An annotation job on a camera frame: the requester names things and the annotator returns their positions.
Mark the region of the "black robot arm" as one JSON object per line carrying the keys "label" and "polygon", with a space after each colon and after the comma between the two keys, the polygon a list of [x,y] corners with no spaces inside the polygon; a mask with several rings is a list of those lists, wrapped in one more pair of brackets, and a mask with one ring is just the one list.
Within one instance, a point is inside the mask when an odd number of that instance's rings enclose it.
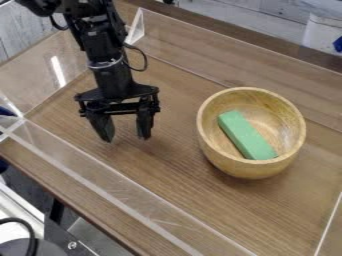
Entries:
{"label": "black robot arm", "polygon": [[161,111],[159,88],[134,80],[136,69],[130,65],[126,51],[127,30],[112,0],[15,0],[36,16],[66,20],[66,29],[87,55],[96,88],[75,95],[79,114],[87,118],[103,141],[115,136],[112,117],[136,116],[138,136],[151,137],[154,116]]}

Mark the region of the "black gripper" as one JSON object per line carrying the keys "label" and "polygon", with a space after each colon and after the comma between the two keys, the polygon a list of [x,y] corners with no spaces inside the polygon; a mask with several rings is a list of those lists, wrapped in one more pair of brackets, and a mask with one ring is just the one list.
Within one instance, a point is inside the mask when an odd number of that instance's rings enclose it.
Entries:
{"label": "black gripper", "polygon": [[115,126],[110,115],[136,114],[138,137],[147,140],[161,111],[159,88],[134,80],[124,60],[90,62],[88,68],[98,87],[75,95],[80,116],[87,117],[100,139],[111,143]]}

